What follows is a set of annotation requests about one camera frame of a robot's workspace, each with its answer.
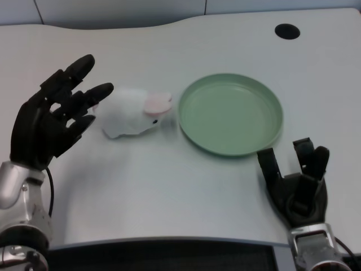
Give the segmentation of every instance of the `silver metal wrist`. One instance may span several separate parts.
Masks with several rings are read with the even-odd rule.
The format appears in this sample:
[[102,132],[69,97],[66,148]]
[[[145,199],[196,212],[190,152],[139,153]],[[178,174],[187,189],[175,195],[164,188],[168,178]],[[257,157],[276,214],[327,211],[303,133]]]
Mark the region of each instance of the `silver metal wrist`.
[[351,269],[342,261],[331,226],[326,223],[295,228],[289,232],[289,244],[299,271]]
[[6,246],[0,248],[0,270],[48,270],[45,257],[30,247]]
[[0,240],[9,231],[35,232],[48,247],[52,238],[51,220],[44,210],[41,185],[44,173],[11,161],[0,167]]

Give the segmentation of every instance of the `black cable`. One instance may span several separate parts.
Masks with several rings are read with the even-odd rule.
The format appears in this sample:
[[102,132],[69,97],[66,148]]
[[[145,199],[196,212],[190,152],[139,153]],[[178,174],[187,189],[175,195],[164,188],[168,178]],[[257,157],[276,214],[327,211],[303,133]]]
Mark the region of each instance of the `black cable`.
[[52,214],[52,208],[54,206],[54,183],[52,182],[52,176],[50,173],[49,168],[46,168],[46,173],[49,177],[49,183],[50,183],[50,206],[49,206],[49,216],[51,217]]
[[350,257],[353,259],[353,261],[355,262],[355,266],[357,268],[358,271],[361,271],[361,266],[359,264],[359,261],[357,260],[355,254],[352,253],[351,249],[349,249],[344,243],[342,243],[337,237],[334,238],[336,240],[336,242],[344,249],[346,250],[346,252],[350,255]]

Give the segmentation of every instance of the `pink object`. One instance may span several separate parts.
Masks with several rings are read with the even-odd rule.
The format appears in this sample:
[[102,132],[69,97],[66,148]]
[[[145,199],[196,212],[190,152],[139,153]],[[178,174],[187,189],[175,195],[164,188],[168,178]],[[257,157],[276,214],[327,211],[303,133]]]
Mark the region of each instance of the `pink object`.
[[150,94],[144,104],[144,113],[150,116],[161,115],[171,109],[170,93],[153,93]]

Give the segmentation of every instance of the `round hole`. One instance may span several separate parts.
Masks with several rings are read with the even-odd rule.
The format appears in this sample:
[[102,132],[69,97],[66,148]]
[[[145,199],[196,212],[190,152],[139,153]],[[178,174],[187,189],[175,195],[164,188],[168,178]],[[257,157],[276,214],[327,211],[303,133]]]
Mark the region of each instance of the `round hole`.
[[292,24],[280,24],[275,28],[277,36],[285,40],[294,40],[301,34],[300,30]]

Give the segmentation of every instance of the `plate rim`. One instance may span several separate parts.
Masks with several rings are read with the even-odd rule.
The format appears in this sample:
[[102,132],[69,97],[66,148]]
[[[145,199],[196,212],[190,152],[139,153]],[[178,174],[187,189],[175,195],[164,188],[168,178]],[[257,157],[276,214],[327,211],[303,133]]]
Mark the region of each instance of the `plate rim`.
[[[277,133],[266,143],[264,144],[264,146],[262,146],[259,150],[254,150],[254,151],[249,151],[249,152],[243,152],[243,153],[240,153],[240,154],[229,154],[229,153],[224,153],[224,152],[219,152],[219,151],[214,151],[208,147],[204,147],[202,146],[201,144],[197,143],[195,140],[193,140],[188,134],[187,132],[185,131],[184,129],[184,123],[183,123],[183,120],[181,118],[181,101],[182,101],[182,98],[183,96],[185,95],[185,93],[187,92],[187,90],[193,85],[195,84],[196,82],[204,79],[204,78],[207,78],[207,77],[212,77],[212,76],[220,76],[220,75],[232,75],[232,76],[241,76],[241,77],[246,77],[248,79],[251,79],[259,84],[261,84],[263,87],[265,87],[270,93],[271,95],[274,96],[277,104],[279,105],[279,109],[280,109],[280,126],[279,126],[279,129],[277,131]],[[191,84],[189,84],[182,92],[182,95],[180,96],[180,99],[178,101],[178,104],[177,104],[177,115],[178,115],[178,120],[179,120],[179,126],[181,127],[181,129],[183,130],[184,134],[187,136],[187,138],[193,143],[195,144],[197,147],[205,150],[205,151],[208,151],[208,152],[211,152],[212,154],[216,154],[216,155],[221,155],[221,156],[228,156],[228,157],[241,157],[241,156],[246,156],[246,155],[251,155],[251,154],[254,154],[256,153],[257,151],[261,151],[261,150],[264,150],[266,147],[269,147],[272,143],[275,142],[275,140],[280,136],[281,134],[281,131],[283,130],[283,125],[284,125],[284,112],[283,112],[283,108],[282,108],[282,105],[281,105],[281,102],[279,100],[279,98],[276,96],[276,94],[268,87],[266,86],[264,83],[250,77],[250,76],[246,76],[246,75],[241,75],[241,74],[238,74],[238,73],[213,73],[211,75],[206,75],[206,76],[203,76],[197,80],[195,80],[194,82],[192,82]]]

